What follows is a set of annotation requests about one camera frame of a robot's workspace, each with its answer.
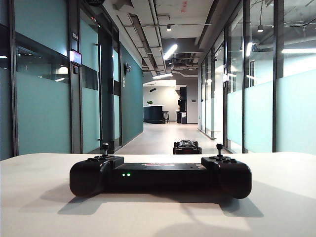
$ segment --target label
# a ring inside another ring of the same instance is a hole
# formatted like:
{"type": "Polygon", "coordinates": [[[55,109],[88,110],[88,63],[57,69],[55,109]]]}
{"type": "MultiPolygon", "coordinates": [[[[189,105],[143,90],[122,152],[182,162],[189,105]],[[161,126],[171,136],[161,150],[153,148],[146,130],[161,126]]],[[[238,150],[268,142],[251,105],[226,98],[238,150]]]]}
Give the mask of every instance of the label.
{"type": "Polygon", "coordinates": [[[204,165],[202,164],[195,164],[197,166],[197,168],[199,169],[206,169],[204,165]]]}
{"type": "Polygon", "coordinates": [[[142,164],[144,166],[150,166],[150,167],[157,167],[157,166],[175,166],[175,164],[170,164],[170,163],[147,163],[147,164],[142,164]]]}
{"type": "Polygon", "coordinates": [[[79,40],[79,36],[78,36],[76,33],[74,33],[74,32],[72,32],[71,37],[72,37],[74,40],[76,40],[76,41],[79,40]]]}

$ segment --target glass wall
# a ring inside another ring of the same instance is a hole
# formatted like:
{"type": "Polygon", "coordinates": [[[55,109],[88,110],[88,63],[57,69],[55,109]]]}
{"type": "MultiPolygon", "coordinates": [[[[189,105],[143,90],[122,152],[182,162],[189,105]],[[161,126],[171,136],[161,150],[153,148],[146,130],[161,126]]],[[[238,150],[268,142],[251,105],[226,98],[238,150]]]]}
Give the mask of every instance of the glass wall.
{"type": "Polygon", "coordinates": [[[0,160],[13,156],[7,1],[0,1],[0,160]]]}
{"type": "Polygon", "coordinates": [[[228,148],[241,153],[242,144],[242,8],[228,27],[227,139],[228,148]]]}
{"type": "Polygon", "coordinates": [[[223,142],[223,43],[222,32],[205,59],[205,133],[220,143],[223,142]]]}
{"type": "Polygon", "coordinates": [[[273,1],[250,1],[250,40],[246,53],[244,146],[250,152],[272,151],[273,1]]]}
{"type": "Polygon", "coordinates": [[[114,79],[114,145],[120,146],[120,79],[119,79],[119,44],[113,41],[113,79],[114,79]]]}
{"type": "Polygon", "coordinates": [[[205,61],[202,63],[201,68],[201,131],[205,132],[205,101],[206,101],[206,74],[205,74],[205,61]]]}
{"type": "Polygon", "coordinates": [[[214,44],[214,136],[223,143],[224,32],[214,44]]]}
{"type": "Polygon", "coordinates": [[[98,25],[80,11],[83,152],[100,153],[98,25]]]}
{"type": "Polygon", "coordinates": [[[276,85],[276,151],[316,155],[316,1],[284,0],[283,75],[276,85]]]}
{"type": "Polygon", "coordinates": [[[205,61],[205,133],[214,138],[214,80],[212,79],[212,52],[205,61]]]}
{"type": "Polygon", "coordinates": [[[19,154],[70,153],[67,2],[14,2],[19,154]]]}

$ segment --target display screen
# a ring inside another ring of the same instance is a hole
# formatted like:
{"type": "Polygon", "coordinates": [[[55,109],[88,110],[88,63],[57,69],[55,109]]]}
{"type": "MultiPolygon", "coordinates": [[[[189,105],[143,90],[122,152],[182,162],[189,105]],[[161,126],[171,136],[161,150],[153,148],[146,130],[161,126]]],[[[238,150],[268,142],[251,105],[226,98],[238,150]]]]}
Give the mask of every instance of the display screen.
{"type": "Polygon", "coordinates": [[[81,53],[71,50],[69,52],[69,59],[71,62],[81,65],[81,53]]]}

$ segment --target hallway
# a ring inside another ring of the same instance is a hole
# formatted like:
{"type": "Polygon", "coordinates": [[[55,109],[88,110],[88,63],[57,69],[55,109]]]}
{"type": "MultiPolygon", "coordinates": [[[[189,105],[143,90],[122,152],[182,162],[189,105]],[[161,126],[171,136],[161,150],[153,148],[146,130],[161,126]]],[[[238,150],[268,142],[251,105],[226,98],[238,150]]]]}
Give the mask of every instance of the hallway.
{"type": "Polygon", "coordinates": [[[144,123],[144,132],[115,154],[172,154],[173,143],[181,140],[198,141],[203,154],[217,154],[216,144],[198,130],[197,124],[144,123]]]}

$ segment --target table surface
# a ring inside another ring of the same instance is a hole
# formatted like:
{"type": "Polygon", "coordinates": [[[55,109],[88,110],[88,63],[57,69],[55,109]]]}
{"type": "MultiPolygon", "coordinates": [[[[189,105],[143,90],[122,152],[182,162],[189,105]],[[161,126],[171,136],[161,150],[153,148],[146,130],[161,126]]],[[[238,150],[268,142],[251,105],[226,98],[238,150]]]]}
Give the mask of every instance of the table surface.
{"type": "MultiPolygon", "coordinates": [[[[208,155],[122,155],[126,162],[200,162],[208,155]]],[[[238,200],[204,192],[99,194],[69,190],[72,165],[91,155],[30,154],[0,162],[3,237],[312,237],[316,156],[230,154],[252,170],[238,200]]]]}

